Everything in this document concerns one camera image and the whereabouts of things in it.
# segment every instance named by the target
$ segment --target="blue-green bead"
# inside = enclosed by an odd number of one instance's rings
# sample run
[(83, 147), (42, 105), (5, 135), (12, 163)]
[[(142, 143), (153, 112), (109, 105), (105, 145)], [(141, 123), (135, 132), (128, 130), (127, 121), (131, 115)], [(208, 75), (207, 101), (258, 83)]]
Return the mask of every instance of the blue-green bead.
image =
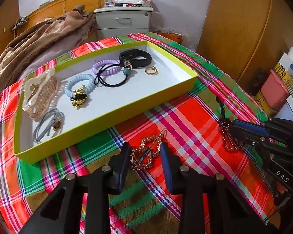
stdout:
[(131, 74), (131, 69), (130, 68), (125, 68), (123, 70), (124, 75), (130, 75)]

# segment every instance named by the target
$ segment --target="black elastic band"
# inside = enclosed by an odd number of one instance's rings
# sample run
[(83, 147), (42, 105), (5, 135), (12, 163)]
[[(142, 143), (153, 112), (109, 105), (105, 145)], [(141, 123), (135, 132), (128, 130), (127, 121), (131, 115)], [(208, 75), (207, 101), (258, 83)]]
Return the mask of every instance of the black elastic band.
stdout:
[(102, 67), (100, 68), (98, 74), (96, 75), (96, 78), (94, 79), (94, 84), (97, 85), (98, 83), (101, 83), (101, 84), (102, 84), (103, 86), (105, 86), (105, 87), (119, 87), (119, 86), (122, 86), (122, 85), (127, 81), (129, 75), (125, 75), (126, 78), (125, 78), (123, 81), (121, 81), (120, 83), (117, 83), (117, 84), (109, 84), (109, 83), (105, 82), (105, 81), (102, 79), (102, 77), (101, 77), (101, 74), (102, 74), (106, 69), (108, 69), (108, 68), (110, 68), (110, 67), (114, 67), (114, 66), (123, 67), (123, 66), (120, 65), (120, 64), (112, 64), (112, 65), (109, 65), (109, 66), (107, 66), (107, 67), (105, 67), (105, 68), (104, 68), (104, 66), (102, 66)]
[[(144, 57), (145, 59), (135, 59), (137, 57)], [(125, 61), (130, 62), (133, 68), (142, 68), (152, 62), (152, 57), (146, 51), (131, 49), (120, 53), (119, 62), (124, 64)]]

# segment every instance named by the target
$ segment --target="bed sheet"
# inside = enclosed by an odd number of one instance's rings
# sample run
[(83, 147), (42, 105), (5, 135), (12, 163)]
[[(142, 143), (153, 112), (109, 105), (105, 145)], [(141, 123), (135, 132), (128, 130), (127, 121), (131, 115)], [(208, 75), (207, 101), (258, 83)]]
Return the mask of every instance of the bed sheet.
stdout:
[[(200, 55), (160, 35), (139, 33), (84, 44), (35, 73), (98, 49), (142, 40), (165, 49), (196, 71), (198, 79), (193, 90), (34, 165), (13, 155), (13, 126), (23, 81), (4, 90), (0, 97), (0, 210), (13, 233), (19, 232), (66, 174), (91, 173), (108, 163), (123, 142), (138, 147), (141, 138), (158, 134), (163, 128), (167, 129), (166, 141), (171, 151), (184, 164), (205, 175), (222, 173), (260, 218), (266, 218), (274, 210), (273, 197), (260, 168), (262, 162), (254, 148), (234, 153), (225, 151), (217, 124), (221, 115), (215, 97), (224, 102), (226, 115), (231, 119), (259, 124), (267, 117), (234, 80)], [(85, 227), (86, 201), (87, 196), (83, 201), (81, 234)], [(178, 232), (181, 196), (168, 194), (159, 158), (148, 171), (130, 170), (123, 193), (110, 196), (109, 204), (112, 233)], [(206, 207), (205, 224), (209, 232)]]

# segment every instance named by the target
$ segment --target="light blue coil hair tie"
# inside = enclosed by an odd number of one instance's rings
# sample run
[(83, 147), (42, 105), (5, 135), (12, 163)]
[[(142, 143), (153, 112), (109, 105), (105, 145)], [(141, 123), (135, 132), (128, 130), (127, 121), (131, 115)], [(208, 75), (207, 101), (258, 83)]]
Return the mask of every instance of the light blue coil hair tie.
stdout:
[[(53, 114), (51, 120), (49, 121), (46, 128), (41, 132), (41, 134), (38, 135), (42, 123), (44, 122), (46, 116), (49, 114)], [(41, 121), (36, 126), (34, 133), (32, 135), (32, 140), (34, 141), (34, 143), (39, 143), (46, 134), (49, 136), (51, 128), (53, 128), (53, 130), (55, 131), (53, 136), (56, 136), (58, 132), (60, 131), (60, 128), (62, 127), (63, 122), (64, 122), (64, 113), (60, 112), (57, 108), (51, 109), (50, 111), (45, 113)]]
[(91, 91), (94, 90), (94, 77), (91, 74), (80, 74), (75, 76), (73, 79), (69, 80), (66, 85), (64, 86), (64, 93), (66, 94), (66, 96), (70, 97), (70, 98), (74, 98), (75, 94), (71, 91), (72, 87), (80, 82), (80, 81), (84, 81), (84, 80), (89, 80), (88, 85), (86, 86), (85, 89), (85, 94), (89, 94)]

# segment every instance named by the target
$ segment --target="wooden headboard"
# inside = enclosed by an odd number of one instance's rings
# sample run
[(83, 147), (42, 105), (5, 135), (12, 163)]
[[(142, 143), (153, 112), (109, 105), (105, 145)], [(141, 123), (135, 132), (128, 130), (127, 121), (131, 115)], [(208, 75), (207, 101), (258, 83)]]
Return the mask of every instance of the wooden headboard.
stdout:
[(76, 5), (84, 4), (85, 11), (93, 11), (104, 6), (104, 0), (54, 0), (30, 13), (28, 23), (18, 29), (18, 34), (26, 29), (44, 21), (46, 18), (55, 18), (63, 15), (63, 8), (66, 12), (71, 11)]

